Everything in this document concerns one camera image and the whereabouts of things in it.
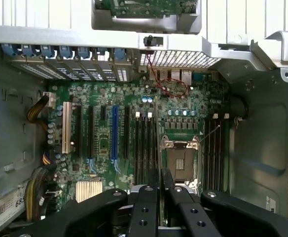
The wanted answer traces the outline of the metal CPU socket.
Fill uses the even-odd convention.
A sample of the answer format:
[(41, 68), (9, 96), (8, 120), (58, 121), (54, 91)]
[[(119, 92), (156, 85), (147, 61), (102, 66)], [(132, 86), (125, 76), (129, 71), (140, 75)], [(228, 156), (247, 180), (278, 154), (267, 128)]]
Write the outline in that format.
[(161, 154), (165, 156), (166, 168), (176, 185), (183, 186), (200, 195), (202, 181), (202, 147), (198, 136), (191, 139), (171, 139), (163, 135)]

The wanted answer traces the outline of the black round case speaker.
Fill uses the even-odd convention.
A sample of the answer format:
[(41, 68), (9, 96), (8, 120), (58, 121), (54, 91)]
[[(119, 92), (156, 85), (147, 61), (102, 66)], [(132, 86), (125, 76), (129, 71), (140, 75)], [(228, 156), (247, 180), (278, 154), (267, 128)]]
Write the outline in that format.
[(239, 122), (245, 121), (248, 118), (249, 106), (243, 96), (237, 94), (230, 96), (230, 115), (236, 127), (239, 125)]

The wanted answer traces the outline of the blue expansion slot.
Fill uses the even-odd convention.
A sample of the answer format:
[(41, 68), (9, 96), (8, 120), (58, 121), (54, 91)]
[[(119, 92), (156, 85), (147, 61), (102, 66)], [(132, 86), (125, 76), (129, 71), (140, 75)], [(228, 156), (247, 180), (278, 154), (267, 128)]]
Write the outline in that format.
[(117, 160), (118, 154), (118, 112), (119, 107), (117, 105), (112, 108), (112, 130), (111, 130), (111, 162), (114, 163)]

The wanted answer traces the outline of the green circuit board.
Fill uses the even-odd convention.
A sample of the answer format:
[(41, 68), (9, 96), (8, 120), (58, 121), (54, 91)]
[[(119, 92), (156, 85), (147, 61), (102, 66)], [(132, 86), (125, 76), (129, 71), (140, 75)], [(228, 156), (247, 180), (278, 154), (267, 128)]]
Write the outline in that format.
[(198, 0), (95, 0), (97, 9), (117, 18), (163, 18), (195, 13)]

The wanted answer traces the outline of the white barcode label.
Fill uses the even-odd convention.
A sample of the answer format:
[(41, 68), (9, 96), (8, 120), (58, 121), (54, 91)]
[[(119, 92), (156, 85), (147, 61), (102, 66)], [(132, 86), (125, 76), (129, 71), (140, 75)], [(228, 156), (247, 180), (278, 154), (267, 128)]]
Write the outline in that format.
[(25, 181), (0, 197), (0, 228), (11, 223), (25, 210), (24, 195), (27, 184), (28, 181)]

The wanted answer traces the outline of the thin metal locking lever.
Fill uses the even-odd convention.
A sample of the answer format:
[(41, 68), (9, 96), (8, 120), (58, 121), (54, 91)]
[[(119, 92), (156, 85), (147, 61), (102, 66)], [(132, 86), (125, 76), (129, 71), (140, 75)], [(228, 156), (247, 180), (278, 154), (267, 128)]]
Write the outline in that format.
[(221, 125), (216, 126), (213, 130), (211, 130), (207, 135), (205, 135), (199, 142), (202, 143), (206, 138), (208, 138), (211, 134), (213, 134), (216, 130), (218, 130)]

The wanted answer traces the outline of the white expansion slot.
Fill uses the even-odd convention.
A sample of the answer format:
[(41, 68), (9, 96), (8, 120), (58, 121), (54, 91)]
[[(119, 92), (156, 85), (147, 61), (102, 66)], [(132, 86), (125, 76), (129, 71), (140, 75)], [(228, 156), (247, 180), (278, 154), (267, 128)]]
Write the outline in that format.
[(71, 119), (72, 104), (71, 102), (63, 103), (63, 127), (62, 127), (62, 153), (68, 154), (71, 151)]

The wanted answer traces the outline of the finned chipset heat sink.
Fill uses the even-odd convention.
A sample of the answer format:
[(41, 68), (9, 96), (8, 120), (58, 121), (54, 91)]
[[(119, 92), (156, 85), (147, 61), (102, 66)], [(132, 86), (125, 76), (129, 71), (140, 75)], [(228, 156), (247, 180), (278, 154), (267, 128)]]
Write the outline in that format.
[(79, 181), (75, 186), (75, 200), (80, 203), (103, 191), (101, 181)]

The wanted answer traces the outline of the silver rear port block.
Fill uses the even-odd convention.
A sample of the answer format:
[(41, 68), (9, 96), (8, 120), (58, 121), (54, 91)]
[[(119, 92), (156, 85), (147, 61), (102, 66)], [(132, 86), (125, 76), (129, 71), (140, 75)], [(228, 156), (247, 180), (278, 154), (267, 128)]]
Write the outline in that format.
[(154, 80), (153, 72), (157, 74), (158, 80), (173, 78), (176, 80), (183, 81), (186, 85), (192, 85), (192, 73), (193, 70), (189, 69), (179, 69), (179, 68), (155, 68), (153, 67), (153, 72), (151, 72), (151, 67), (149, 66), (139, 66), (139, 73), (146, 73), (150, 80)]

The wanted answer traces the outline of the white power connector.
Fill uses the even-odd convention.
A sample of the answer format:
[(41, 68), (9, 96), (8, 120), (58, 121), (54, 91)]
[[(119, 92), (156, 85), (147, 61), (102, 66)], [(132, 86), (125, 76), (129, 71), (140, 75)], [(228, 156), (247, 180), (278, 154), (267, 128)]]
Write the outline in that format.
[(47, 96), (48, 97), (48, 102), (47, 104), (45, 105), (46, 107), (49, 107), (49, 108), (56, 108), (56, 93), (53, 93), (53, 92), (43, 92), (43, 96)]

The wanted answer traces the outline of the black RAM slot white latch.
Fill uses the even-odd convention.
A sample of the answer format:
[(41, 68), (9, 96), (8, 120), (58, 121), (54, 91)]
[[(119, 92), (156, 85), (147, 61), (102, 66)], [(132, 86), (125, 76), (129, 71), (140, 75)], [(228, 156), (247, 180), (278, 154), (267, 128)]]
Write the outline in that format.
[(221, 184), (221, 157), (220, 157), (220, 149), (221, 149), (221, 121), (220, 119), (216, 119), (216, 131), (215, 131), (215, 189), (220, 190)]
[(139, 118), (140, 112), (135, 112), (135, 184), (138, 183), (138, 153), (139, 153)]
[(152, 112), (147, 113), (147, 180), (149, 181), (149, 173), (151, 169), (151, 119)]
[(208, 188), (209, 184), (209, 133), (211, 131), (211, 121), (205, 119), (205, 140), (204, 140), (204, 189)]

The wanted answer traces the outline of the long black expansion slot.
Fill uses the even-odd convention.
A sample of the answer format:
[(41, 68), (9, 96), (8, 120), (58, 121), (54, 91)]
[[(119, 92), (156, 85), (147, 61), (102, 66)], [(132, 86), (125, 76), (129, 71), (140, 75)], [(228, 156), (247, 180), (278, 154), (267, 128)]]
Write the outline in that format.
[(94, 141), (94, 107), (88, 107), (88, 157), (93, 157), (93, 141)]
[(75, 148), (75, 159), (79, 159), (82, 155), (82, 140), (83, 140), (83, 131), (82, 131), (82, 125), (83, 125), (83, 116), (82, 116), (82, 105), (76, 104), (75, 110), (74, 110), (74, 135), (73, 135), (73, 146)]
[(130, 107), (124, 109), (124, 158), (129, 158)]

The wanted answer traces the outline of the green motherboard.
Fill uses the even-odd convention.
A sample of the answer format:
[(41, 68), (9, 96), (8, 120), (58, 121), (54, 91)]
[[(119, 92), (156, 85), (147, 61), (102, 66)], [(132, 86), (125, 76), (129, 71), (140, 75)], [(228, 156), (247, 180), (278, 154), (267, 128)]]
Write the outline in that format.
[[(61, 209), (70, 200), (75, 200), (75, 186), (79, 181), (101, 181), (103, 191), (119, 188), (130, 192), (135, 186), (135, 112), (140, 112), (139, 118), (139, 153), (138, 153), (138, 183), (146, 184), (147, 180), (147, 113), (152, 112), (151, 119), (151, 169), (154, 169), (153, 159), (153, 117), (156, 117), (158, 136), (158, 167), (166, 168), (165, 156), (161, 154), (160, 142), (163, 135), (171, 139), (191, 139), (194, 135), (201, 140), (205, 136), (205, 119), (215, 109), (221, 108), (226, 100), (227, 85), (214, 81), (208, 74), (192, 75), (192, 85), (183, 86), (174, 81), (164, 81), (162, 87), (171, 92), (187, 95), (171, 98), (161, 91), (155, 81), (141, 79), (131, 84), (73, 82), (69, 85), (54, 85), (57, 106), (51, 112), (51, 122), (48, 126), (48, 144), (54, 146), (50, 157), (57, 164), (54, 181), (59, 194), (56, 206)], [(62, 153), (62, 121), (63, 103), (71, 102), (71, 151)], [(81, 104), (83, 111), (82, 155), (75, 159), (73, 146), (74, 110), (76, 104)], [(118, 112), (118, 154), (117, 160), (111, 162), (111, 130), (112, 108), (117, 105)], [(93, 157), (88, 157), (88, 107), (94, 107), (94, 141)], [(100, 121), (100, 107), (106, 106), (105, 121)], [(124, 158), (124, 109), (130, 107), (129, 158)], [(141, 123), (145, 123), (145, 182), (141, 174)]]

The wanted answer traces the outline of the black intrusion switch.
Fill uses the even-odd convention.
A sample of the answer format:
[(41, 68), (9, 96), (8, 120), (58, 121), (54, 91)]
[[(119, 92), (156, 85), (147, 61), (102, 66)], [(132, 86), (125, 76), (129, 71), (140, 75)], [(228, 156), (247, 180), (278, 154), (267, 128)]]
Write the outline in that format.
[(144, 37), (143, 43), (146, 47), (162, 47), (163, 37), (154, 37), (152, 35), (149, 35), (147, 37)]

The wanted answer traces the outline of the silver open PC case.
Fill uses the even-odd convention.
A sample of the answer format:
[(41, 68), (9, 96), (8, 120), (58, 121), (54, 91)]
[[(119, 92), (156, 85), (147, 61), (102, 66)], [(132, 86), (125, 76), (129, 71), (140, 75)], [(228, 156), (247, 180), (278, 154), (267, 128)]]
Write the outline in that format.
[[(163, 46), (144, 46), (144, 37), (149, 35), (163, 37)], [(17, 45), (19, 55), (5, 54), (3, 43)], [(24, 55), (22, 44), (34, 45), (37, 56)], [(41, 45), (52, 46), (55, 56), (44, 57)], [(71, 59), (59, 55), (61, 45), (72, 48)], [(90, 59), (78, 56), (79, 46), (90, 49)], [(124, 60), (115, 60), (115, 48), (125, 49)], [(288, 32), (246, 46), (210, 43), (199, 35), (0, 26), (0, 197), (28, 181), (25, 210), (0, 228), (0, 237), (22, 237), (23, 228), (75, 201), (61, 209), (56, 206), (60, 193), (54, 181), (57, 164), (50, 157), (54, 146), (47, 137), (50, 114), (56, 108), (45, 106), (48, 97), (43, 92), (55, 93), (54, 85), (73, 82), (150, 80), (148, 74), (138, 72), (139, 66), (149, 66), (151, 72), (153, 67), (189, 69), (227, 85), (226, 103), (208, 116), (210, 121), (221, 121), (221, 184), (220, 190), (213, 190), (224, 192), (222, 123), (229, 119), (229, 189), (224, 193), (288, 218)], [(183, 81), (158, 80), (155, 72), (153, 77), (169, 97), (187, 95), (162, 87), (164, 81), (188, 86)], [(243, 96), (249, 106), (248, 118), (237, 127), (230, 115), (232, 94)], [(205, 191), (204, 158), (202, 170), (200, 195)], [(212, 190), (209, 184), (206, 190)], [(170, 204), (161, 178), (156, 237), (185, 237), (185, 227), (170, 220)]]

